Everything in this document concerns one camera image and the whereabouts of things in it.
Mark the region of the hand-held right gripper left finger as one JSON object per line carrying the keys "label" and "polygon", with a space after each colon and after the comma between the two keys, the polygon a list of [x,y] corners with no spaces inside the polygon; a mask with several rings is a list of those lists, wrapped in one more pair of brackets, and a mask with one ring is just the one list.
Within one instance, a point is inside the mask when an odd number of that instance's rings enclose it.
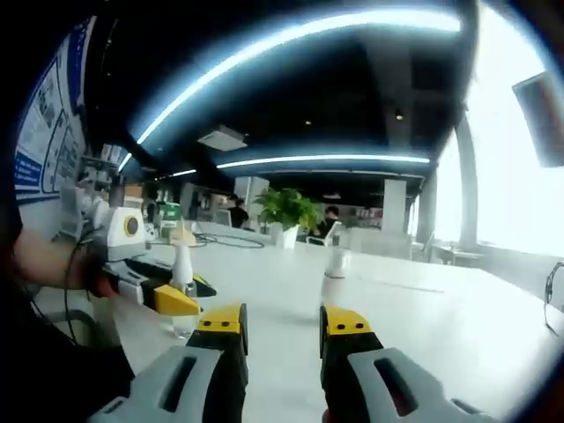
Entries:
{"label": "hand-held right gripper left finger", "polygon": [[159,356],[90,422],[241,422],[249,382],[247,307],[208,309],[189,340]]}

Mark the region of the person's left hand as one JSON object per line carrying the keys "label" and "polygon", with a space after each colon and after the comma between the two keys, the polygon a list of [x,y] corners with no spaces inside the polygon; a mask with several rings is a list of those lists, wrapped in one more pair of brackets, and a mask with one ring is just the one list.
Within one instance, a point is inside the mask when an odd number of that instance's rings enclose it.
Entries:
{"label": "person's left hand", "polygon": [[91,197],[83,189],[65,186],[60,192],[62,225],[60,233],[75,242],[63,266],[63,287],[76,285],[98,298],[111,298],[108,282],[103,278],[105,262],[93,250],[93,233],[101,226],[111,206],[101,197]]}

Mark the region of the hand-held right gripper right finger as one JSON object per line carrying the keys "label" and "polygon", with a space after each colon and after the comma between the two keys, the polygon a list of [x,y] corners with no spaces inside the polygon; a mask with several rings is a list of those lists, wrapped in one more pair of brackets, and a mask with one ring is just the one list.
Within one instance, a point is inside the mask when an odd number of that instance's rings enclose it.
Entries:
{"label": "hand-held right gripper right finger", "polygon": [[333,422],[493,422],[444,394],[406,354],[385,347],[358,313],[320,307],[321,384]]}

